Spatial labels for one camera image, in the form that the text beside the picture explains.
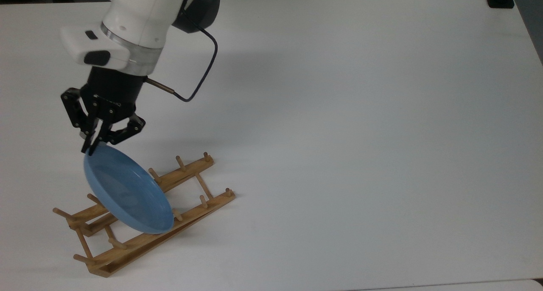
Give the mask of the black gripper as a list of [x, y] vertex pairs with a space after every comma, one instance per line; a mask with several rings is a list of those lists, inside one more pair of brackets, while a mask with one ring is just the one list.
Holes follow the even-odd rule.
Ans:
[[[77, 127], [84, 135], [81, 151], [93, 154], [100, 144], [117, 145], [137, 135], [143, 130], [146, 121], [137, 115], [136, 100], [147, 76], [125, 74], [118, 70], [104, 67], [92, 67], [87, 83], [80, 89], [68, 88], [61, 95], [73, 127]], [[105, 115], [113, 110], [112, 116]], [[98, 121], [103, 119], [98, 137], [93, 137]], [[128, 118], [126, 127], [112, 131], [112, 125]]]

